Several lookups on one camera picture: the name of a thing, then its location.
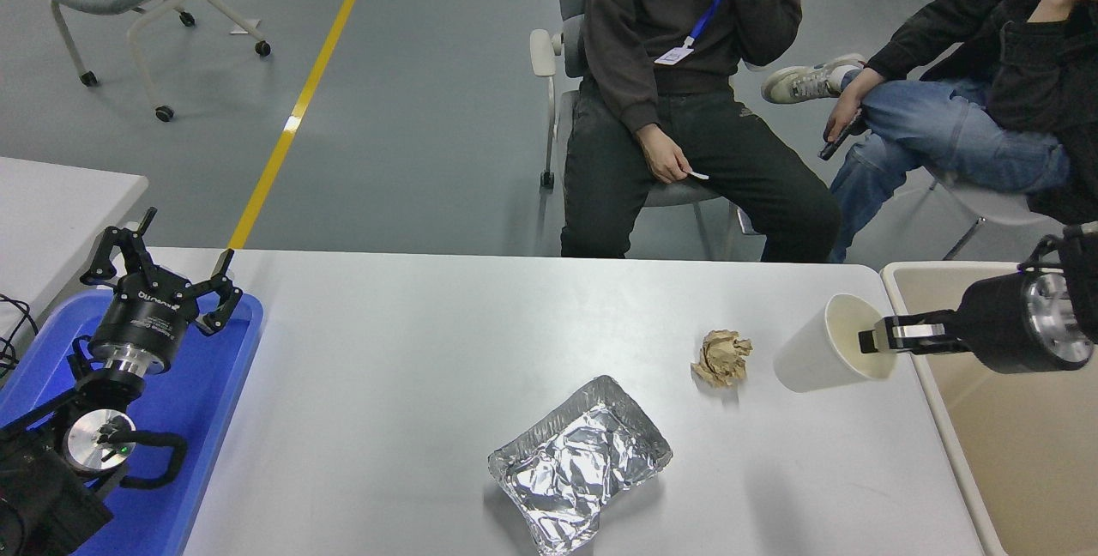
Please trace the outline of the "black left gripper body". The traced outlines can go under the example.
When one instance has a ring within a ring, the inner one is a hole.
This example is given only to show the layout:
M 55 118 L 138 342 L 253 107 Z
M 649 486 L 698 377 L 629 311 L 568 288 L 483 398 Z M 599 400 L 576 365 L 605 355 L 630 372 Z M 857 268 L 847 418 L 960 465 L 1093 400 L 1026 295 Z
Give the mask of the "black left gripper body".
M 91 355 L 105 362 L 115 348 L 136 348 L 150 353 L 157 366 L 171 365 L 184 332 L 197 320 L 197 299 L 177 297 L 189 283 L 179 275 L 153 281 L 144 275 L 122 277 L 89 342 Z

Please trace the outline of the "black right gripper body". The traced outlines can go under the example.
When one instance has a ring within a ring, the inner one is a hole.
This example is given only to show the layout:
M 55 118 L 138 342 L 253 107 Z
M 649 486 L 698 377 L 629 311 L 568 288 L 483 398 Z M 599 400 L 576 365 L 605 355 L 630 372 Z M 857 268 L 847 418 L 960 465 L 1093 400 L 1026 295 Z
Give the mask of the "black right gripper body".
M 994 372 L 1079 370 L 1095 355 L 1082 316 L 1063 273 L 1013 273 L 965 291 L 954 336 Z

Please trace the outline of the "person's right hand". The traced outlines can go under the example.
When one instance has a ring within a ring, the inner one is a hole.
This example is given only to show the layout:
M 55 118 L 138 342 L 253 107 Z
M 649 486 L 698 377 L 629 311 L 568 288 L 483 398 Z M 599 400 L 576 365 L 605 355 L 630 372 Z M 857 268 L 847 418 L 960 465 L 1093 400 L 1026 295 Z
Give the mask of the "person's right hand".
M 856 74 L 853 71 L 845 74 L 843 82 L 841 82 L 841 94 L 836 100 L 834 110 L 829 115 L 826 130 L 824 131 L 824 140 L 828 144 L 831 144 L 839 137 L 840 131 L 854 119 L 854 114 L 863 99 L 878 84 L 883 82 L 886 82 L 885 76 L 882 76 L 875 69 L 863 68 L 858 70 Z
M 645 160 L 656 180 L 673 184 L 690 177 L 691 166 L 676 142 L 658 124 L 647 124 L 635 131 Z

